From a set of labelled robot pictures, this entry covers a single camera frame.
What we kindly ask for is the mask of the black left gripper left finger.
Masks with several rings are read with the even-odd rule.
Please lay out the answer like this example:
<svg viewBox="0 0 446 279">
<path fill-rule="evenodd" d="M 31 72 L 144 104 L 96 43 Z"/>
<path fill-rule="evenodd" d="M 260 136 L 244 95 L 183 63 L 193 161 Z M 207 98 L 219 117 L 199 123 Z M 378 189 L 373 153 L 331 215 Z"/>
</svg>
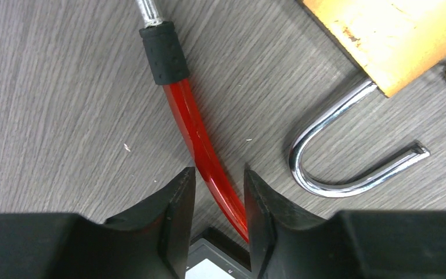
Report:
<svg viewBox="0 0 446 279">
<path fill-rule="evenodd" d="M 0 214 L 0 278 L 184 278 L 195 168 L 98 224 L 77 213 Z"/>
</svg>

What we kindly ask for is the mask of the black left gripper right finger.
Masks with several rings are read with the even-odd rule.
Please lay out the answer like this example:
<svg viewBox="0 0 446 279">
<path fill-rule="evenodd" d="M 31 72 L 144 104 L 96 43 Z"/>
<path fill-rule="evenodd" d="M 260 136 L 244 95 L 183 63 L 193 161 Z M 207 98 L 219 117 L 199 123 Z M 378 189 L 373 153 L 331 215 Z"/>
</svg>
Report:
<svg viewBox="0 0 446 279">
<path fill-rule="evenodd" d="M 446 210 L 321 218 L 244 171 L 254 278 L 446 278 Z"/>
</svg>

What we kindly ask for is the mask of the red cable lock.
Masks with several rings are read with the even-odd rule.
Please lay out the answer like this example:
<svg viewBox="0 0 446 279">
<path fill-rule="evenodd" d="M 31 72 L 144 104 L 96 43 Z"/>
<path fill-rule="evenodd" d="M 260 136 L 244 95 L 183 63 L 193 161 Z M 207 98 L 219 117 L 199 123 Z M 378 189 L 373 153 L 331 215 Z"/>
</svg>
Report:
<svg viewBox="0 0 446 279">
<path fill-rule="evenodd" d="M 190 72 L 174 23 L 156 1 L 137 1 L 143 19 L 139 34 L 154 82 L 164 90 L 172 115 L 202 179 L 232 227 L 249 241 L 243 203 L 218 160 L 189 84 Z"/>
</svg>

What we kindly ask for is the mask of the brass padlock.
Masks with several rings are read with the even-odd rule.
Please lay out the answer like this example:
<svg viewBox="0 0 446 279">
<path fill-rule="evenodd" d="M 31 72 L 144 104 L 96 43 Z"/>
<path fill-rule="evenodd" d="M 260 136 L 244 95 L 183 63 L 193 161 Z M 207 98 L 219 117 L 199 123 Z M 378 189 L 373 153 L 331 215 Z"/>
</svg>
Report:
<svg viewBox="0 0 446 279">
<path fill-rule="evenodd" d="M 305 170 L 306 146 L 374 90 L 390 98 L 446 57 L 446 1 L 304 1 L 303 5 L 365 77 L 304 129 L 291 146 L 288 165 L 295 182 L 311 194 L 359 195 L 429 157 L 430 151 L 415 143 L 363 177 L 331 185 Z"/>
</svg>

